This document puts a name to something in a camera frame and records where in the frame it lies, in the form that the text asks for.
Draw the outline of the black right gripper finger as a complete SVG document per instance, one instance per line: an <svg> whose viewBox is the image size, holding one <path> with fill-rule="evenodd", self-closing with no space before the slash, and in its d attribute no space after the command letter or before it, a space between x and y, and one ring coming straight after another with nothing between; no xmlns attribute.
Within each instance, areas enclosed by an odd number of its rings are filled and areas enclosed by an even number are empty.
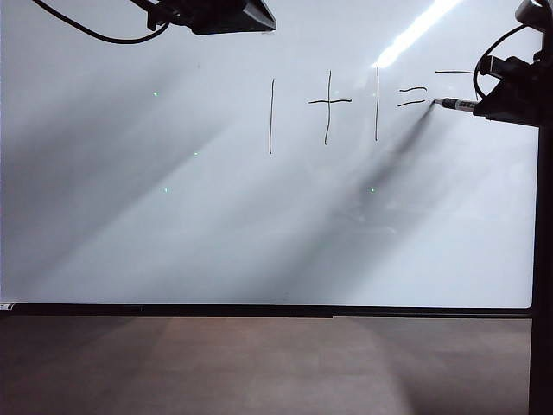
<svg viewBox="0 0 553 415"><path fill-rule="evenodd" d="M541 98L517 84L498 83L473 109L475 117L533 127L541 126Z"/></svg>

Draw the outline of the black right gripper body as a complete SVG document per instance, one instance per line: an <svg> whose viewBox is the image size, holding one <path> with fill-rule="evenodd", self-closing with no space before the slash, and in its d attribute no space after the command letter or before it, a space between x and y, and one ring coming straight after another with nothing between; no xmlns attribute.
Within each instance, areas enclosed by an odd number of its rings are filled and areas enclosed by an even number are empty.
<svg viewBox="0 0 553 415"><path fill-rule="evenodd" d="M540 59L529 63L516 56L511 56L506 60L491 56L489 58L489 74L499 79L499 83L492 89L491 93L506 87L520 89L528 93L537 93L541 89Z"/></svg>

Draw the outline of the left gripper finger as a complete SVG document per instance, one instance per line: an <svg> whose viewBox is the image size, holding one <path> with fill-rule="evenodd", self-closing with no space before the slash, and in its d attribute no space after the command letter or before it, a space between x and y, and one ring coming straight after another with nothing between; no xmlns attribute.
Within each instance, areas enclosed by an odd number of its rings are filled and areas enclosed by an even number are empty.
<svg viewBox="0 0 553 415"><path fill-rule="evenodd" d="M277 20L263 0L246 0L243 14L244 32L271 32L277 29Z"/></svg>

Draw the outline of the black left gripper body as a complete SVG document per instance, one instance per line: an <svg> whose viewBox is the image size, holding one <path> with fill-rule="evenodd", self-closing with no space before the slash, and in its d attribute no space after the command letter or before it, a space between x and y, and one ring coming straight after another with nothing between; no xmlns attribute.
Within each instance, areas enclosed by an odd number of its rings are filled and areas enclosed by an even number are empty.
<svg viewBox="0 0 553 415"><path fill-rule="evenodd" d="M148 1L147 26L173 24L191 29L195 35L238 33L238 17L245 1Z"/></svg>

